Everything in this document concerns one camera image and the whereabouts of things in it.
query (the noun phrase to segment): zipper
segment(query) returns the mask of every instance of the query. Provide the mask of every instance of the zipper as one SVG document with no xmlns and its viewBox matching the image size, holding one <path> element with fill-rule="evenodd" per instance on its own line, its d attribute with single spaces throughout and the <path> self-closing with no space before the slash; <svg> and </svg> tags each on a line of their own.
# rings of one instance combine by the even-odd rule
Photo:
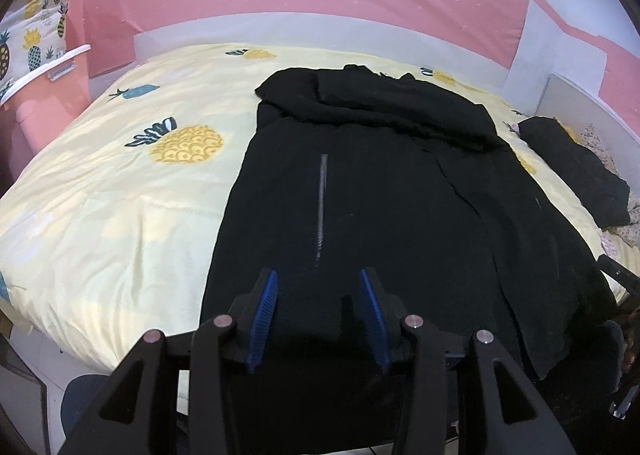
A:
<svg viewBox="0 0 640 455">
<path fill-rule="evenodd" d="M 318 231 L 316 233 L 316 267 L 320 263 L 324 240 L 324 195 L 326 194 L 326 164 L 329 156 L 320 156 L 320 179 L 318 181 Z"/>
</svg>

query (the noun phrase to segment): pineapple print fabric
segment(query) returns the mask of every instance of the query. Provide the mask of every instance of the pineapple print fabric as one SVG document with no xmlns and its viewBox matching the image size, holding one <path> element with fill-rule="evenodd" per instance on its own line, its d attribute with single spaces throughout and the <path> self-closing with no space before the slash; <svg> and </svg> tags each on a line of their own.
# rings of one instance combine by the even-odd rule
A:
<svg viewBox="0 0 640 455">
<path fill-rule="evenodd" d="M 23 35 L 10 31 L 9 42 L 15 38 L 24 55 Z M 50 45 L 43 36 L 43 57 Z M 243 58 L 254 49 L 271 57 Z M 195 45 L 120 77 L 0 199 L 0 273 L 15 310 L 103 371 L 150 328 L 196 329 L 226 201 L 255 132 L 254 89 L 287 67 L 350 63 L 393 77 L 409 72 L 484 105 L 552 203 L 596 257 L 603 253 L 600 231 L 575 194 L 510 131 L 524 117 L 496 96 L 433 69 L 427 76 L 362 54 Z M 184 378 L 179 396 L 186 413 Z"/>
<path fill-rule="evenodd" d="M 0 92 L 66 52 L 68 0 L 14 0 L 0 21 Z"/>
</svg>

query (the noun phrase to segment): pineapple print pillow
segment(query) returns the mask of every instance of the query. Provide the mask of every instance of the pineapple print pillow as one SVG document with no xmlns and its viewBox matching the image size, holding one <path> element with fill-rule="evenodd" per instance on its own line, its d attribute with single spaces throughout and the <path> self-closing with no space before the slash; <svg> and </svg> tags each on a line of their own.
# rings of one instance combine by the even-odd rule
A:
<svg viewBox="0 0 640 455">
<path fill-rule="evenodd" d="M 0 96 L 15 80 L 66 52 L 68 0 L 14 0 L 0 21 Z"/>
</svg>

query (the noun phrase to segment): rolled black clothing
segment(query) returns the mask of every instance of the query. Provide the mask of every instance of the rolled black clothing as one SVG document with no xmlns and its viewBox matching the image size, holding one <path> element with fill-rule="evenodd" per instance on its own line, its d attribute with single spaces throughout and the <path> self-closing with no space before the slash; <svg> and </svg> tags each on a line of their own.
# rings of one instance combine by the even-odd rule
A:
<svg viewBox="0 0 640 455">
<path fill-rule="evenodd" d="M 363 267 L 442 330 L 491 330 L 532 377 L 613 313 L 589 248 L 483 106 L 357 66 L 279 71 L 256 92 L 257 133 L 228 199 L 201 314 L 226 312 L 263 267 L 278 272 L 260 383 L 252 398 L 231 384 L 270 425 L 249 428 L 255 438 L 283 453 L 391 439 L 401 394 L 396 380 L 373 376 L 357 302 Z M 312 447 L 308 431 L 273 424 L 298 427 L 305 416 L 324 431 Z"/>
<path fill-rule="evenodd" d="M 518 127 L 520 137 L 574 191 L 600 228 L 631 222 L 628 184 L 589 148 L 575 143 L 560 123 L 535 116 Z"/>
</svg>

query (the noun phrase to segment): silver screw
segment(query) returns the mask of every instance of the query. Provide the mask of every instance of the silver screw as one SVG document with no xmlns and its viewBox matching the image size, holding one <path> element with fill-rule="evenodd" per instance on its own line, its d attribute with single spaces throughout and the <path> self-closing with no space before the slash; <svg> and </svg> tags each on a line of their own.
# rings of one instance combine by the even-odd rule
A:
<svg viewBox="0 0 640 455">
<path fill-rule="evenodd" d="M 409 316 L 404 318 L 404 323 L 407 327 L 417 329 L 418 327 L 422 327 L 422 325 L 424 324 L 424 320 L 417 314 L 410 314 Z"/>
<path fill-rule="evenodd" d="M 234 319 L 231 318 L 228 314 L 220 314 L 213 318 L 213 325 L 221 329 L 229 327 L 229 325 L 231 325 L 233 322 Z"/>
<path fill-rule="evenodd" d="M 478 338 L 479 342 L 487 345 L 488 343 L 491 343 L 494 340 L 494 335 L 491 334 L 490 331 L 482 329 L 476 332 L 476 338 Z"/>
<path fill-rule="evenodd" d="M 158 329 L 151 329 L 145 332 L 142 339 L 145 340 L 145 343 L 156 343 L 161 337 L 162 333 Z"/>
</svg>

